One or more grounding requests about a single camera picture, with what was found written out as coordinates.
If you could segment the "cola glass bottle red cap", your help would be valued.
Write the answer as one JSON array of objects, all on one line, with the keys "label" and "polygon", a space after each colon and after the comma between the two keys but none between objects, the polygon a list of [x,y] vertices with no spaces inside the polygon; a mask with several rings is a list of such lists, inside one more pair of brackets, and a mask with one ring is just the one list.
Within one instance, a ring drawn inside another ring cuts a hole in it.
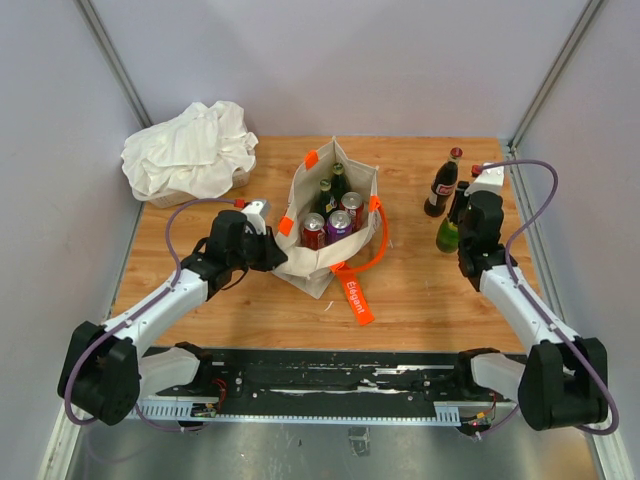
[{"label": "cola glass bottle red cap", "polygon": [[429,196],[424,202],[424,212],[428,216],[439,217],[444,213],[447,201],[457,183],[458,164],[462,156],[463,150],[460,147],[452,148],[448,159],[437,171]]}]

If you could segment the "canvas bag orange handles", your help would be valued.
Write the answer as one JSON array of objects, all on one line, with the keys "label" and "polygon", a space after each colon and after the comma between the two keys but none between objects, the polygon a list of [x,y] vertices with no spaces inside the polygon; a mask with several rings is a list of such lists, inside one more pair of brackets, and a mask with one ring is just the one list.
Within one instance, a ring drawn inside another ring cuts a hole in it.
[{"label": "canvas bag orange handles", "polygon": [[[363,226],[345,239],[312,250],[302,243],[303,219],[320,193],[320,181],[329,176],[336,163],[345,167],[347,180],[363,197]],[[377,232],[382,234],[382,240],[375,256],[360,266],[349,266],[348,262],[363,251]],[[338,279],[358,323],[367,325],[374,321],[357,275],[378,264],[389,244],[388,220],[378,195],[377,168],[348,158],[336,139],[310,151],[293,176],[287,210],[275,239],[288,256],[287,262],[275,269],[277,277],[316,299],[333,279]]]}]

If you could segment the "purple soda can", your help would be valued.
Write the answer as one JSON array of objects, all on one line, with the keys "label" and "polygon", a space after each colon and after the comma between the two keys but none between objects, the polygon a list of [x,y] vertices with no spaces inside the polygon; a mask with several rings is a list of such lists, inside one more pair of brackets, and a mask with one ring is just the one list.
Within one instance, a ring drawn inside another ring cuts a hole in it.
[{"label": "purple soda can", "polygon": [[353,231],[352,218],[343,210],[333,211],[327,220],[327,244],[333,244]]}]

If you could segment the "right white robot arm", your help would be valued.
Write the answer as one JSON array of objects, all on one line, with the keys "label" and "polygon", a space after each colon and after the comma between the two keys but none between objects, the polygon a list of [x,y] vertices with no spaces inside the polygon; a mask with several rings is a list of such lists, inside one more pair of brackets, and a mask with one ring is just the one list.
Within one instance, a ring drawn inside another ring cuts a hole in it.
[{"label": "right white robot arm", "polygon": [[459,354],[453,387],[466,400],[487,390],[516,402],[536,431],[578,427],[593,430],[619,413],[608,389],[608,358],[596,338],[584,338],[542,301],[501,244],[503,199],[469,186],[459,213],[458,264],[474,289],[507,320],[527,348],[524,363],[493,348]]}]

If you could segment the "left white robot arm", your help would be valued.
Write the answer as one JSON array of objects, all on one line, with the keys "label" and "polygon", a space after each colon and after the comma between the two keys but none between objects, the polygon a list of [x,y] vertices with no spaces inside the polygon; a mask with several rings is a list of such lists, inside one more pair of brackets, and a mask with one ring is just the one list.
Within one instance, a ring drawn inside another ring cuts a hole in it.
[{"label": "left white robot arm", "polygon": [[85,321],[74,330],[58,384],[70,421],[113,426],[139,400],[172,387],[195,396],[225,388],[214,376],[211,355],[193,344],[159,354],[148,350],[187,313],[235,286],[235,273],[270,272],[287,261],[266,224],[268,209],[259,199],[240,211],[220,211],[209,235],[177,260],[154,292],[100,325]]}]

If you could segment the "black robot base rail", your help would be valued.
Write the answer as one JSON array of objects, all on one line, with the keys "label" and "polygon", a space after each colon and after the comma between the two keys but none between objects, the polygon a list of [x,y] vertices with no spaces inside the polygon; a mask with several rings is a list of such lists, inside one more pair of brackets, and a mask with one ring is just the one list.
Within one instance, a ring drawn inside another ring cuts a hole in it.
[{"label": "black robot base rail", "polygon": [[454,377],[443,352],[210,349],[210,380],[139,401],[150,420],[483,426],[511,401]]}]

